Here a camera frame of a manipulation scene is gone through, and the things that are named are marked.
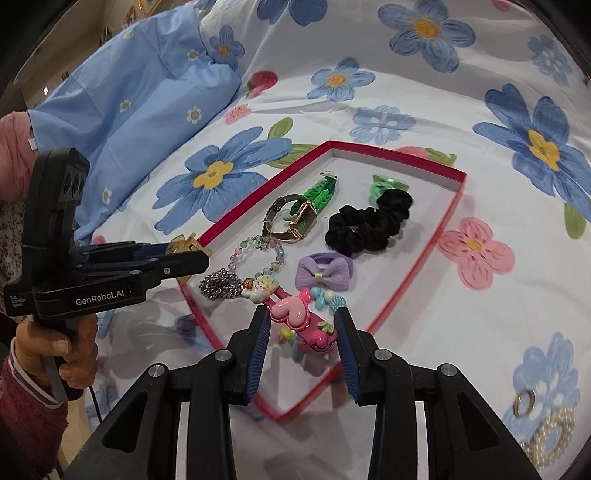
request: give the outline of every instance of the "picture frame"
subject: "picture frame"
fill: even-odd
[[[127,10],[127,13],[125,14],[125,18],[123,19],[123,24],[121,25],[121,30],[124,30],[127,27],[129,27],[130,25],[132,25],[133,23],[135,23],[137,21],[137,19],[138,19],[138,15],[135,10],[135,5],[131,5],[131,7],[129,7],[129,10]]]
[[[150,15],[156,13],[158,7],[161,6],[163,3],[167,3],[166,0],[137,0],[138,6],[140,11],[146,16],[149,17]]]

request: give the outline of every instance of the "hand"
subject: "hand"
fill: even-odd
[[[50,392],[51,384],[41,356],[62,356],[67,363],[60,366],[60,376],[72,388],[90,387],[95,381],[96,356],[99,348],[95,337],[96,315],[87,315],[78,322],[78,335],[70,340],[55,330],[43,328],[27,317],[17,327],[14,354],[25,372],[42,389]]]

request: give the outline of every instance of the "black scrunchie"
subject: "black scrunchie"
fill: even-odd
[[[378,208],[390,214],[396,214],[403,220],[408,219],[408,210],[413,205],[413,198],[404,190],[388,189],[376,201]]]
[[[345,205],[329,220],[324,240],[332,250],[351,257],[362,250],[379,252],[388,246],[390,237],[397,235],[408,219],[413,198],[405,191],[388,189],[377,200],[378,208],[357,210]]]

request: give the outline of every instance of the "wristwatch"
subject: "wristwatch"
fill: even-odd
[[[297,213],[293,216],[287,228],[287,232],[274,232],[273,220],[281,209],[287,203],[301,202],[301,206]],[[303,239],[316,223],[318,213],[312,205],[312,202],[302,195],[292,194],[285,197],[279,197],[267,211],[265,219],[263,220],[262,236],[271,235],[278,240],[301,240]]]

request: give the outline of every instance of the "gold ring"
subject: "gold ring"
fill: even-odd
[[[521,399],[523,398],[523,396],[527,394],[527,396],[530,399],[530,403],[529,405],[527,405],[527,408],[525,409],[525,411],[521,411],[520,407],[521,407]],[[515,402],[513,403],[513,413],[515,414],[515,416],[520,419],[521,417],[525,417],[526,415],[529,415],[533,410],[534,410],[534,406],[535,406],[535,392],[530,389],[527,388],[526,390],[522,390],[519,395],[517,395],[517,398],[515,399]]]

